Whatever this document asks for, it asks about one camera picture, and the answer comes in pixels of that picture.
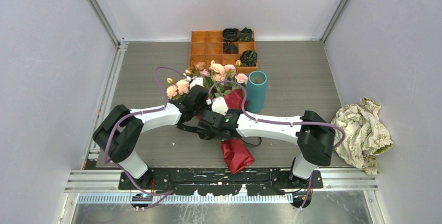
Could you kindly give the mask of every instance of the wood grain surface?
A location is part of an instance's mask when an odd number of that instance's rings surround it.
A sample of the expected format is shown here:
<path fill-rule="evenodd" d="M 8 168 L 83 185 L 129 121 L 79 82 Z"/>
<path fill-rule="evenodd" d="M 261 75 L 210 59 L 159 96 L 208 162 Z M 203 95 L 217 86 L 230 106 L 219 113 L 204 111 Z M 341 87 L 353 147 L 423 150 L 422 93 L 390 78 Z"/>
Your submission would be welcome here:
<path fill-rule="evenodd" d="M 154 68 L 170 66 L 184 71 L 189 48 L 189 42 L 129 43 L 112 108 L 118 104 L 128 108 L 161 105 Z M 260 70 L 268 77 L 266 101 L 259 114 L 296 116 L 312 110 L 331 121 L 341 106 L 322 42 L 257 42 L 256 48 Z M 164 86 L 167 77 L 179 79 L 174 72 L 161 70 L 159 78 Z M 135 150 L 151 167 L 226 167 L 219 146 L 218 140 L 201 140 L 194 133 L 165 126 L 143 133 Z M 263 139 L 262 145 L 249 150 L 256 159 L 251 167 L 290 167 L 300 154 L 297 146 L 274 139 Z M 97 166 L 107 166 L 103 151 Z M 334 153 L 331 166 L 348 165 Z"/>

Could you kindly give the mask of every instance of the pink rose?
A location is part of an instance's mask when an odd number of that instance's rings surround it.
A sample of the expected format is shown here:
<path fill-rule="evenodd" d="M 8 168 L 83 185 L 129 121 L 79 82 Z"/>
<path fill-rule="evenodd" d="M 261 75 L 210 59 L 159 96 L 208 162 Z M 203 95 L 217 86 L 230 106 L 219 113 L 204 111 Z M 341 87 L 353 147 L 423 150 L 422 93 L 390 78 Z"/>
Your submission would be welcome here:
<path fill-rule="evenodd" d="M 237 74 L 235 76 L 235 78 L 236 78 L 236 81 L 241 84 L 247 83 L 247 81 L 249 80 L 249 78 L 246 75 L 244 75 L 243 73 Z"/>
<path fill-rule="evenodd" d="M 217 72 L 220 74 L 224 74 L 224 72 L 225 72 L 224 67 L 221 64 L 216 64 L 216 63 L 213 63 L 210 66 L 209 70 L 213 70 L 214 72 Z"/>
<path fill-rule="evenodd" d="M 205 66 L 206 66 L 206 63 L 203 62 L 203 61 L 201 61 L 201 62 L 197 63 L 197 65 L 195 65 L 195 68 L 196 68 L 197 70 L 201 71 L 201 70 L 204 69 Z"/>
<path fill-rule="evenodd" d="M 182 79 L 177 82 L 178 94 L 187 94 L 189 92 L 189 82 Z"/>
<path fill-rule="evenodd" d="M 213 76 L 213 80 L 215 80 L 215 82 L 224 81 L 226 80 L 226 76 L 224 74 L 216 74 Z"/>
<path fill-rule="evenodd" d="M 235 68 L 235 66 L 234 66 L 233 64 L 227 64 L 227 65 L 224 65 L 224 69 L 225 69 L 226 71 L 232 70 L 232 71 L 233 71 L 233 74 L 236 73 L 236 68 Z"/>
<path fill-rule="evenodd" d="M 169 99 L 172 99 L 172 97 L 176 96 L 178 88 L 175 85 L 171 85 L 167 88 L 166 94 Z"/>
<path fill-rule="evenodd" d="M 204 77 L 209 77 L 210 76 L 210 72 L 207 69 L 205 69 L 205 70 L 201 71 L 201 75 L 204 76 Z"/>

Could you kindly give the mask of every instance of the orange wooden tray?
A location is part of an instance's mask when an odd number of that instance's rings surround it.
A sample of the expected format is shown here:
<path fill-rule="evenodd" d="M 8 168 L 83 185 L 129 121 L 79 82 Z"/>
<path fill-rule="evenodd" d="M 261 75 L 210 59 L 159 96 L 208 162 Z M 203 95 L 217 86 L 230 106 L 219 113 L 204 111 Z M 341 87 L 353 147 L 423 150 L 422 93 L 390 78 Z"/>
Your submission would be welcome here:
<path fill-rule="evenodd" d="M 241 54 L 252 49 L 256 51 L 255 33 L 253 32 L 253 41 L 251 42 L 233 42 L 238 47 L 238 54 L 223 53 L 223 31 L 192 31 L 190 41 L 189 68 L 203 61 L 206 65 L 214 60 L 218 64 L 235 64 Z M 258 70 L 258 62 L 253 67 L 240 67 L 240 73 L 251 73 Z"/>

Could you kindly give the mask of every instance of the red bouquet wrapper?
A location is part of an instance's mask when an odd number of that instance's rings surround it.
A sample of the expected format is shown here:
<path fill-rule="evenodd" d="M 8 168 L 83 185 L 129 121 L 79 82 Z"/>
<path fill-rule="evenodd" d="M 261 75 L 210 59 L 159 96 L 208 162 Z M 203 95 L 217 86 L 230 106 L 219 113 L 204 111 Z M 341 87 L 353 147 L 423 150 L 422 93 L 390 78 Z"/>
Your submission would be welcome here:
<path fill-rule="evenodd" d="M 242 90 L 233 90 L 224 96 L 229 109 L 241 109 L 243 99 Z M 255 158 L 253 158 L 241 139 L 238 138 L 222 141 L 221 151 L 223 152 L 224 161 L 232 174 L 255 162 Z"/>

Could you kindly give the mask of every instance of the vase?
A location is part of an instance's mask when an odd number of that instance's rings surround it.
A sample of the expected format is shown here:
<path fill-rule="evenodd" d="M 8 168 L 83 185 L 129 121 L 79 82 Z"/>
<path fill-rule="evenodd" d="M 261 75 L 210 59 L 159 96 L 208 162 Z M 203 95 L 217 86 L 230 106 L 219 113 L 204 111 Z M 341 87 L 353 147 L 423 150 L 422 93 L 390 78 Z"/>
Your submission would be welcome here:
<path fill-rule="evenodd" d="M 247 111 L 258 113 L 264 107 L 265 93 L 267 91 L 267 76 L 262 71 L 250 73 L 247 86 Z"/>

